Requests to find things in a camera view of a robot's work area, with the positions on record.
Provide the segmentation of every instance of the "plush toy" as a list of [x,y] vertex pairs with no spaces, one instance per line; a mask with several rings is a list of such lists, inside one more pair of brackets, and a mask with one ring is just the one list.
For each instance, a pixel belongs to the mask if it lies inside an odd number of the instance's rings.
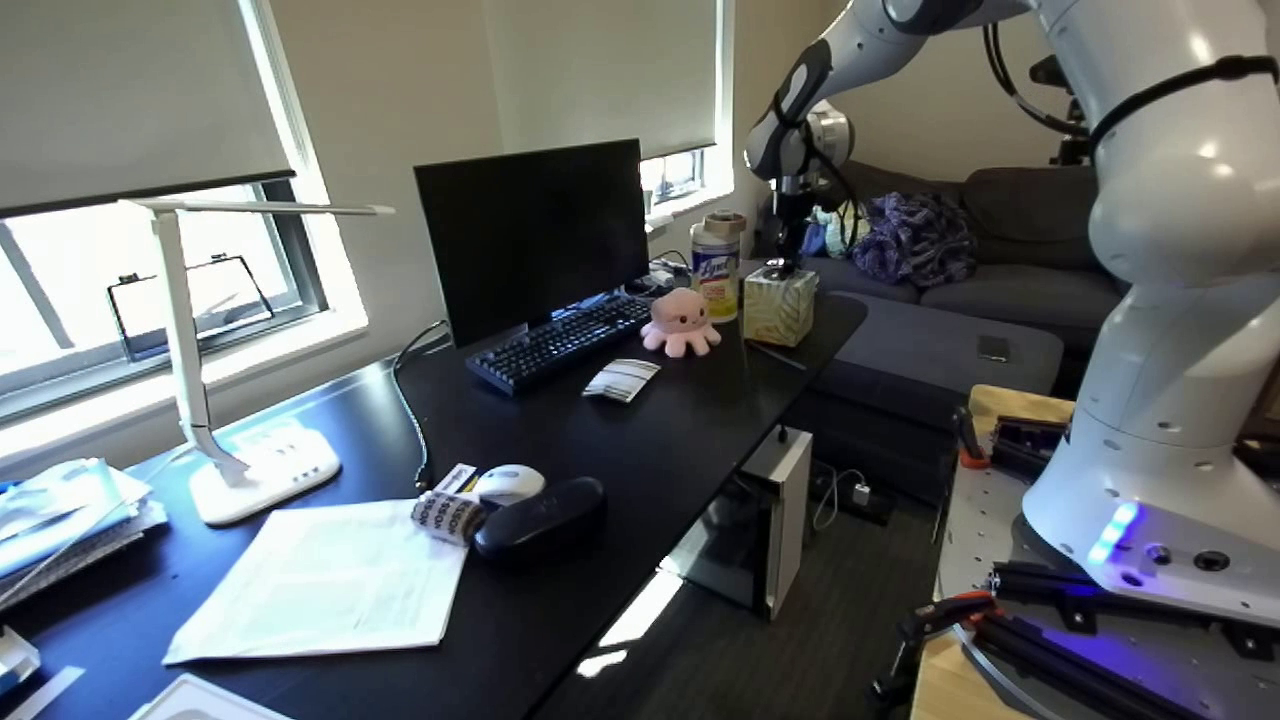
[[721,342],[716,325],[709,325],[709,301],[696,288],[674,288],[668,295],[651,301],[651,321],[641,326],[645,347],[664,347],[679,359],[687,347],[709,356]]

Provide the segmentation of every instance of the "computer monitor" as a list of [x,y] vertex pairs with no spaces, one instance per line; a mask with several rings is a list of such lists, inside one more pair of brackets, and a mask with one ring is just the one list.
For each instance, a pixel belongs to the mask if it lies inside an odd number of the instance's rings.
[[621,288],[649,267],[641,141],[418,168],[458,342]]

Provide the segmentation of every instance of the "window blind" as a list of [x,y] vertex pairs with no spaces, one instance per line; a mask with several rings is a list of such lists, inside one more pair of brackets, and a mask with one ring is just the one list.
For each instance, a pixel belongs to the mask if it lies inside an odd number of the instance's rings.
[[253,0],[3,0],[0,214],[289,171]]
[[483,0],[510,146],[716,141],[716,0]]

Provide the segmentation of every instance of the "white desk lamp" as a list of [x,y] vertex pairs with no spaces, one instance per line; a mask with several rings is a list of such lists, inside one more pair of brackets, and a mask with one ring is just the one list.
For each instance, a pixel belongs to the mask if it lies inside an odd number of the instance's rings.
[[169,295],[169,356],[175,378],[175,413],[184,434],[195,450],[209,455],[193,470],[193,502],[206,524],[237,524],[255,516],[289,496],[302,496],[315,484],[330,484],[340,470],[340,455],[313,429],[268,429],[231,455],[211,434],[209,395],[201,378],[201,342],[193,317],[193,284],[184,262],[184,226],[180,211],[259,211],[259,214],[391,214],[383,204],[369,209],[333,209],[333,204],[188,204],[188,201],[129,201],[154,211],[154,232],[161,241],[161,280]]

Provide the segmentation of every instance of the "keyboard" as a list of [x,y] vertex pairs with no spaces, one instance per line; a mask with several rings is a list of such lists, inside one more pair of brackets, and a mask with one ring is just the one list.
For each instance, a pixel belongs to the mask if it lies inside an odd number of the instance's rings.
[[580,356],[596,356],[638,335],[645,321],[649,304],[641,304],[638,295],[604,295],[555,317],[554,325],[489,342],[471,353],[464,365],[496,391],[522,395],[562,374]]

